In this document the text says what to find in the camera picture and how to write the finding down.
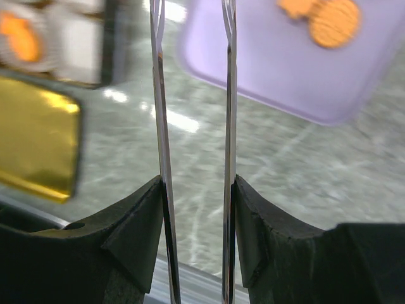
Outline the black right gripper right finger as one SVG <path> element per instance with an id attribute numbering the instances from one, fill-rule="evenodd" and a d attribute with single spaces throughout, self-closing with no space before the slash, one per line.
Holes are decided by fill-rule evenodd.
<path id="1" fill-rule="evenodd" d="M 309 225 L 235 181 L 236 233 L 251 303 L 403 303 L 404 225 Z"/>

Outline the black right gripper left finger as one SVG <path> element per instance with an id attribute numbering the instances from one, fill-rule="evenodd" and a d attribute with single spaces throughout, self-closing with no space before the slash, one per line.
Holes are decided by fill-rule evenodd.
<path id="1" fill-rule="evenodd" d="M 142 303 L 163 223 L 155 177 L 111 206 L 59 229 L 1 208 L 2 303 Z"/>

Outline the gold tin lid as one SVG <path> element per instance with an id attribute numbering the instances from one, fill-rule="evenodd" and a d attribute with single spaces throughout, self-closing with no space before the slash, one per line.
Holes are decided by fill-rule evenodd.
<path id="1" fill-rule="evenodd" d="M 79 101 L 1 77 L 1 183 L 64 203 L 75 193 L 82 145 Z"/>

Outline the orange dotted round cookie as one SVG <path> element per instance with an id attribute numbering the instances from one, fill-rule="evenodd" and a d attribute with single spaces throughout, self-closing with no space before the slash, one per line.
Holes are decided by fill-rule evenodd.
<path id="1" fill-rule="evenodd" d="M 42 43 L 27 19 L 10 11 L 1 12 L 1 35 L 17 59 L 38 62 L 42 57 Z"/>

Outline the metal tongs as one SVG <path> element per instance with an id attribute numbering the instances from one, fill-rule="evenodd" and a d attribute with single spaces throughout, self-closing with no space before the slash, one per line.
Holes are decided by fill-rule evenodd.
<path id="1" fill-rule="evenodd" d="M 162 40 L 165 29 L 165 2 L 150 1 L 151 51 L 154 103 L 159 149 L 159 168 L 163 185 L 163 217 L 171 303 L 180 303 L 180 276 L 175 231 L 175 209 L 171 175 L 170 145 L 166 115 Z M 225 136 L 225 181 L 223 203 L 222 303 L 235 301 L 235 180 L 237 122 L 237 26 L 235 1 L 222 1 L 227 47 L 227 102 Z"/>

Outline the orange fish cookie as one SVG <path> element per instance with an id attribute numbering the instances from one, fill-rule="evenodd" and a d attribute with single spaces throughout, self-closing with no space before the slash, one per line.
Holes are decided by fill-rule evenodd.
<path id="1" fill-rule="evenodd" d="M 292 19 L 300 19 L 311 14 L 315 0 L 279 0 L 277 5 Z"/>

